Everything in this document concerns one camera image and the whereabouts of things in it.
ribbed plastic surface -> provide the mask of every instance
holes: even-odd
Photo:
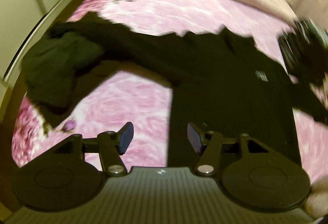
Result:
[[[210,178],[189,168],[133,168],[111,178],[86,204],[57,213],[22,207],[5,224],[303,224],[312,219],[300,208],[266,214],[236,205]]]

metal screw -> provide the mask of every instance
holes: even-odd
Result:
[[[209,174],[214,171],[214,168],[211,165],[201,165],[197,170],[202,174]]]
[[[124,167],[122,167],[121,165],[112,165],[108,167],[107,171],[112,174],[119,174],[124,171]]]

bed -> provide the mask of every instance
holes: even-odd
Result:
[[[183,35],[186,30],[218,33],[225,25],[234,33],[252,35],[262,52],[284,66],[277,35],[290,29],[285,22],[289,19],[283,21],[244,3],[235,0],[85,0],[68,21],[79,20],[88,11],[94,11],[104,19],[151,35],[171,31]],[[327,107],[324,92],[313,91]],[[25,96],[15,124],[12,157],[21,167],[71,134],[92,138],[103,131],[118,131],[131,121],[134,138],[122,156],[127,169],[164,167],[171,99],[172,91],[165,80],[133,64],[123,64],[120,71],[85,97],[54,129]],[[294,117],[302,165],[314,182],[328,174],[328,129],[300,111],[294,110]],[[86,154],[85,160],[101,170],[97,154]]]

small logo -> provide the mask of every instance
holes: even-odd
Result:
[[[164,169],[157,170],[157,174],[159,174],[159,175],[163,175],[165,173],[166,173],[166,170],[164,170]]]
[[[268,82],[268,78],[266,77],[264,72],[255,71],[256,76],[264,82]]]

wooden floor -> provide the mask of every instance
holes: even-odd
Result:
[[[73,0],[54,21],[66,21],[83,0]],[[11,140],[17,112],[26,93],[25,81],[20,75],[14,86],[4,120],[0,124],[0,202],[12,212],[19,209],[19,204],[11,190],[11,179],[13,173],[18,169],[11,158]]]

